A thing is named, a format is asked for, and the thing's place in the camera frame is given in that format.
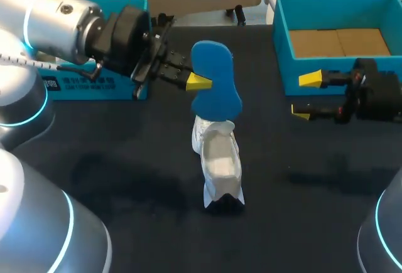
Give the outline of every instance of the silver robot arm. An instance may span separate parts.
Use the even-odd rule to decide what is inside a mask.
[[[0,27],[28,48],[75,64],[89,59],[87,37],[104,23],[88,0],[0,0],[0,13]]]
[[[170,23],[161,36],[150,35],[146,11],[126,6],[104,19],[101,8],[88,0],[0,0],[0,13],[0,60],[6,61],[0,61],[0,143],[8,150],[52,124],[52,105],[37,66],[73,71],[91,80],[102,68],[109,69],[136,84],[134,99],[143,84],[156,77],[185,90],[212,87],[211,80],[192,72],[189,59],[168,50]],[[77,65],[92,58],[96,66],[89,73],[33,62],[35,51]]]
[[[87,0],[0,0],[0,13],[0,145],[12,150],[54,120],[37,69],[19,63],[34,60],[35,51],[85,63],[85,41],[104,20],[98,5]]]

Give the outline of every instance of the white sneaker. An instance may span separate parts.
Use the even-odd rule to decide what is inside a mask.
[[[228,193],[244,204],[241,188],[239,147],[231,121],[212,122],[196,116],[192,134],[193,150],[201,155],[205,177],[204,207]]]

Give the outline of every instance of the black table surface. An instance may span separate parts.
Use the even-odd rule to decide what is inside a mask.
[[[111,272],[360,272],[356,238],[402,160],[402,127],[290,114],[270,26],[173,28],[234,54],[246,207],[205,211],[193,95],[155,82],[144,102],[56,102],[53,129],[15,150],[107,225]]]

